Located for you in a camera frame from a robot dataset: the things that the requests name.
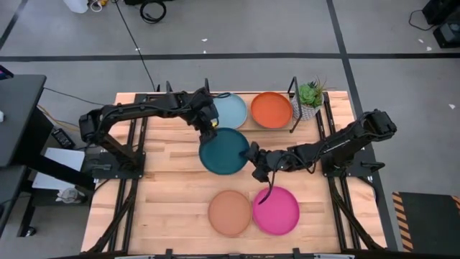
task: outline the plate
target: plate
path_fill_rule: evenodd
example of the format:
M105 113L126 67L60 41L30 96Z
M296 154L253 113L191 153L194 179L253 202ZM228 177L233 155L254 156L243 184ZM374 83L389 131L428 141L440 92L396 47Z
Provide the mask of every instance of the plate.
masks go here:
M249 149L249 143L243 134L235 129L216 129L217 136L200 145L199 155L204 167L219 175L230 175L240 171L247 158L240 155Z
M252 100L251 114L261 126L279 129L292 119L293 108L289 100L283 95L275 92L264 92Z
M251 223L251 202L238 191L222 191L209 204L211 226L227 237L236 237Z
M288 190L273 186L268 199L259 205L267 192L268 188L260 191L252 203L254 222L267 234L285 235L292 231L299 222L299 204Z
M247 107L244 100L236 94L225 98L214 98L218 112L218 127L237 129L246 121Z

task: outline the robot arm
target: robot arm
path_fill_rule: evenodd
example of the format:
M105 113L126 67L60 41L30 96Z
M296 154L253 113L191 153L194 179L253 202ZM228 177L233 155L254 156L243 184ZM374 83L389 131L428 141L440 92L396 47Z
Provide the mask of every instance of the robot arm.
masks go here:
M100 145L114 155L120 165L132 170L139 167L139 156L116 141L109 134L109 130L117 122L152 116L184 119L188 125L200 131L202 143L216 136L211 120L217 119L219 114L213 104L212 95L203 87L193 94L182 91L140 104L106 105L101 109L94 109L80 117L81 139L88 145Z
M346 168L354 154L370 142L379 142L391 138L396 132L396 125L386 112L375 109L365 112L346 128L313 144L288 147L287 150L263 150L256 142L245 152L254 166L252 176L260 182L269 182L270 171L292 172L306 169L314 173L315 164L325 154L331 154L331 162L336 168Z

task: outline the wooden table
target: wooden table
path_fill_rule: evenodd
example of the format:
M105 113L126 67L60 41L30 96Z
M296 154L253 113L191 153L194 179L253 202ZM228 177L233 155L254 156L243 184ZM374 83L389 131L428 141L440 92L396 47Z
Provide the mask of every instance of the wooden table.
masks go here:
M252 93L240 96L250 103L256 95ZM132 103L134 96L135 93L118 93L115 102ZM329 96L336 129L340 130L354 121L349 97L345 91L331 91ZM324 110L322 114L328 133ZM257 141L266 150L319 140L314 119L301 121L292 134L247 123L252 126L241 132L249 142ZM110 133L126 143L128 131L129 122L120 122ZM294 247L299 247L302 253L340 251L328 182L320 163L313 175L305 171L277 175L275 184L291 191L300 205L300 221L291 233L271 236L252 222L240 237L230 238L220 235L209 224L209 201L226 189L240 191L252 200L267 184L252 178L251 163L231 176L209 173L198 158L198 146L198 133L182 119L149 118L144 147L147 152L145 175L139 182L129 254L164 254L167 248L172 248L174 254L291 253ZM372 188L355 178L347 181L357 219L377 243L385 246ZM110 180L95 194L82 251L96 243L112 220L118 186L119 180ZM347 244L351 247L347 220L343 218ZM121 247L123 230L124 222L120 224L117 248Z

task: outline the plant pot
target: plant pot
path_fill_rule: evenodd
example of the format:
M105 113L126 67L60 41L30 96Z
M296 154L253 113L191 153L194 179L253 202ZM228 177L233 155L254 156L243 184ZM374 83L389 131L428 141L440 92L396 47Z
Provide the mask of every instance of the plant pot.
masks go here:
M321 105L316 108L313 108L306 104L300 104L300 108L302 109L302 117L300 119L308 120L308 119L314 118L316 113L321 109L321 106L323 106L323 102L324 102L324 95L321 95ZM293 106L294 118L298 119L300 117L300 110L299 110L299 105L297 102L296 95L294 95L293 99L290 100L290 103Z

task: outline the succulent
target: succulent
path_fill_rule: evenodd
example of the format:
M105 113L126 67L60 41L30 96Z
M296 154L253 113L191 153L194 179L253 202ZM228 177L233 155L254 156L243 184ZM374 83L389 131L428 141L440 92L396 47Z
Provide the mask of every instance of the succulent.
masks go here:
M299 94L300 94L300 102L301 104L305 104L316 108L322 105L323 101L323 94L324 91L324 84L321 84L319 79L315 81L311 81L309 83L304 83L300 86Z

